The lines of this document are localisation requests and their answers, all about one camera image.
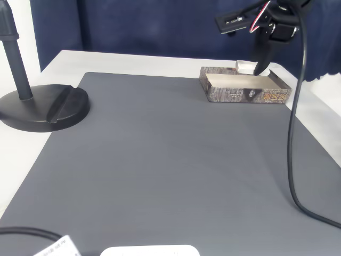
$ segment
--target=cable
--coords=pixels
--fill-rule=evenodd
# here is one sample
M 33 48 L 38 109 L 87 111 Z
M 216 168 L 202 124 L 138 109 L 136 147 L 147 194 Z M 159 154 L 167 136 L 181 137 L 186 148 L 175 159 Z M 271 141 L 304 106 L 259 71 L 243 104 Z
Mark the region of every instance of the cable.
M 310 210 L 308 210 L 306 207 L 304 207 L 300 201 L 298 200 L 298 197 L 296 195 L 295 186 L 294 186 L 294 177 L 293 177 L 293 134 L 294 134 L 294 124 L 295 124 L 295 116 L 296 116 L 296 110 L 297 110 L 297 104 L 299 99 L 299 93 L 301 91 L 302 82 L 305 75 L 305 69 L 307 64 L 307 32 L 305 23 L 301 14 L 301 11 L 299 7 L 289 1 L 286 1 L 291 7 L 293 12 L 298 16 L 299 18 L 299 25 L 301 27 L 301 44 L 302 44 L 302 69 L 301 74 L 299 76 L 299 79 L 297 81 L 295 96 L 294 96 L 294 102 L 293 102 L 293 108 L 291 109 L 290 114 L 290 121 L 289 121 L 289 132 L 288 132 L 288 147 L 287 147 L 287 163 L 288 163 L 288 179 L 289 179 L 289 188 L 291 196 L 297 205 L 297 207 L 304 212 L 309 217 L 322 221 L 324 223 L 327 223 L 329 225 L 332 225 L 334 227 L 341 229 L 341 223 L 335 222 L 333 220 L 330 220 L 328 218 L 325 218 L 323 216 L 320 216 Z
M 29 236 L 38 236 L 42 238 L 46 238 L 52 240 L 54 242 L 58 241 L 62 238 L 61 235 L 43 230 L 38 228 L 28 228 L 28 227 L 6 227 L 0 228 L 0 235 L 9 235 L 9 234 L 20 234 L 20 235 L 29 235 Z
M 254 28 L 254 26 L 256 25 L 258 19 L 263 15 L 265 9 L 266 9 L 267 6 L 270 4 L 270 2 L 271 2 L 271 1 L 268 1 L 268 2 L 264 5 L 263 9 L 260 11 L 260 13 L 259 13 L 258 16 L 256 17 L 256 19 L 254 20 L 254 23 L 252 23 L 251 28 L 250 28 L 250 33 L 253 33 L 257 28 L 259 28 L 259 26 L 255 27 L 255 28 Z
M 253 5 L 250 5 L 249 7 L 242 9 L 242 10 L 240 10 L 239 15 L 244 14 L 244 13 L 249 12 L 249 11 L 252 11 L 253 9 L 258 8 L 258 7 L 262 6 L 263 4 L 266 4 L 267 1 L 269 1 L 269 0 L 260 0 L 257 3 L 254 3 Z

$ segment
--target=dark blue fabric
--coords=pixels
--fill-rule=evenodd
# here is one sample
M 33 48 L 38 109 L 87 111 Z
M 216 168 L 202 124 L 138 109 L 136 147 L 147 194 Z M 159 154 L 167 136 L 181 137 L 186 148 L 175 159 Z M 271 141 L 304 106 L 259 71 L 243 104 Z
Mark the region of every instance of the dark blue fabric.
M 254 35 L 220 35 L 214 17 L 255 0 L 31 0 L 40 66 L 60 50 L 249 60 Z M 341 1 L 315 0 L 306 18 L 306 79 L 341 71 Z M 298 76 L 299 36 L 274 62 Z
M 77 0 L 31 0 L 30 3 L 41 70 L 61 50 L 83 50 Z

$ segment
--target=black wire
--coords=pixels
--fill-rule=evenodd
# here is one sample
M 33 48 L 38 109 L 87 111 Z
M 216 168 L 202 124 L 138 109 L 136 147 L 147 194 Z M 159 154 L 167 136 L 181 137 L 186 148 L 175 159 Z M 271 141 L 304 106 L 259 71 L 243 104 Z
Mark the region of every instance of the black wire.
M 29 227 L 0 228 L 0 235 L 9 235 L 9 234 L 38 236 L 38 237 L 52 240 L 54 242 L 62 238 L 62 236 L 59 234 L 56 234 L 47 230 L 43 230 L 43 229 L 38 229 L 38 228 L 29 228 Z
M 307 64 L 307 32 L 306 32 L 306 27 L 305 23 L 300 11 L 300 8 L 290 2 L 286 1 L 291 7 L 293 12 L 298 16 L 299 19 L 299 25 L 301 27 L 301 45 L 303 48 L 302 52 L 302 69 L 301 69 L 301 74 L 299 76 L 299 79 L 297 81 L 297 86 L 296 86 L 296 91 L 295 91 L 295 96 L 294 96 L 294 102 L 293 102 L 293 108 L 291 110 L 290 114 L 290 121 L 289 121 L 289 132 L 288 132 L 288 148 L 287 148 L 287 162 L 288 162 L 288 178 L 289 178 L 289 188 L 290 188 L 290 193 L 291 196 L 297 205 L 297 207 L 304 212 L 306 215 L 309 217 L 322 221 L 324 223 L 327 223 L 329 225 L 332 225 L 334 227 L 340 228 L 341 229 L 341 223 L 335 222 L 333 220 L 330 220 L 328 218 L 325 218 L 323 216 L 320 216 L 310 210 L 308 210 L 306 207 L 304 207 L 300 201 L 298 200 L 298 197 L 296 195 L 295 191 L 295 186 L 294 186 L 294 177 L 293 177 L 293 134 L 294 134 L 294 124 L 295 124 L 295 116 L 296 116 L 296 109 L 297 109 L 297 104 L 298 104 L 298 98 L 299 98 L 299 93 L 301 91 L 301 86 L 302 82 L 304 79 L 305 75 L 305 69 L 306 69 L 306 64 Z

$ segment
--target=open box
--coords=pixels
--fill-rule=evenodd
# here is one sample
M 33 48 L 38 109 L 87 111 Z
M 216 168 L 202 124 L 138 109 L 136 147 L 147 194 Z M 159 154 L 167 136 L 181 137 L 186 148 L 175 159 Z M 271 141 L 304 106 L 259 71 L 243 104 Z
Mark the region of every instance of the open box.
M 199 79 L 210 102 L 286 103 L 291 94 L 271 70 L 268 76 L 253 76 L 235 68 L 202 67 Z

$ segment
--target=white wall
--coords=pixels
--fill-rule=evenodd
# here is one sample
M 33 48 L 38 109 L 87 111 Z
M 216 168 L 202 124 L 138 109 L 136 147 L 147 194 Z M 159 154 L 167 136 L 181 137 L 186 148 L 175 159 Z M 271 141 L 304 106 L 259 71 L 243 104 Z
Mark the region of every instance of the white wall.
M 10 4 L 19 33 L 19 49 L 26 68 L 28 81 L 32 83 L 40 74 L 36 39 L 34 35 L 29 0 L 7 0 Z M 15 83 L 2 43 L 0 43 L 0 97 L 15 91 Z
M 308 83 L 311 91 L 341 116 L 341 74 L 328 75 Z

